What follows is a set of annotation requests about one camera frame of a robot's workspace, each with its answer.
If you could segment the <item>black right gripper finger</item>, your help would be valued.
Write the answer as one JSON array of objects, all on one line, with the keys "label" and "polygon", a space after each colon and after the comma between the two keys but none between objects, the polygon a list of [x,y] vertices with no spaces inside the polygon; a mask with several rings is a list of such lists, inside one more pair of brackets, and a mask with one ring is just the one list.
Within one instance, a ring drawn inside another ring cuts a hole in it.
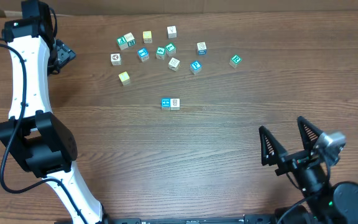
[{"label": "black right gripper finger", "polygon": [[302,116],[297,118],[297,124],[304,150],[311,151],[323,131]]},{"label": "black right gripper finger", "polygon": [[265,126],[259,128],[259,136],[261,143],[261,163],[263,166],[278,164],[281,158],[288,155],[287,150]]}]

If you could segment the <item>blue arrows block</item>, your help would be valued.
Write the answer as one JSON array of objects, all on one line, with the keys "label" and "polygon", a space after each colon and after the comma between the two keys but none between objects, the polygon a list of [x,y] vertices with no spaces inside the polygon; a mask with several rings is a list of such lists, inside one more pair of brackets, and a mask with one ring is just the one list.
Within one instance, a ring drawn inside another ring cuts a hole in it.
[{"label": "blue arrows block", "polygon": [[170,110],[170,108],[171,108],[170,98],[162,98],[161,99],[161,109],[162,110]]}]

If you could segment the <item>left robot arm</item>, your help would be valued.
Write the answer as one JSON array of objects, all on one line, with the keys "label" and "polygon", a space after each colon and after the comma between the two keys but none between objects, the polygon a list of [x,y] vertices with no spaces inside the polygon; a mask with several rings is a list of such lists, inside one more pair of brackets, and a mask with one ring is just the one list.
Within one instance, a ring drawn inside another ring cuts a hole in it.
[{"label": "left robot arm", "polygon": [[[22,19],[6,22],[2,30],[12,60],[13,92],[8,120],[0,123],[0,141],[6,148],[1,186],[19,194],[48,184],[68,210],[70,223],[109,223],[103,205],[78,170],[74,135],[53,114],[50,104],[48,76],[60,73],[76,54],[56,38],[52,8],[41,1],[22,1],[21,8]],[[8,155],[39,181],[21,190],[10,189],[4,181]]]}]

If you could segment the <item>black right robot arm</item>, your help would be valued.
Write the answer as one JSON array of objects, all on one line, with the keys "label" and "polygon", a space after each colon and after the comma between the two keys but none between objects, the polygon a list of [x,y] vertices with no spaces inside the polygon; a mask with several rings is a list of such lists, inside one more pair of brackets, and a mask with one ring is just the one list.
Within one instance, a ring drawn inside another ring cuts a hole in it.
[{"label": "black right robot arm", "polygon": [[358,183],[330,183],[331,168],[340,160],[346,137],[325,133],[300,116],[297,119],[303,150],[294,154],[265,127],[259,128],[261,163],[276,165],[277,176],[285,175],[302,193],[292,206],[278,208],[273,223],[358,223]]}]

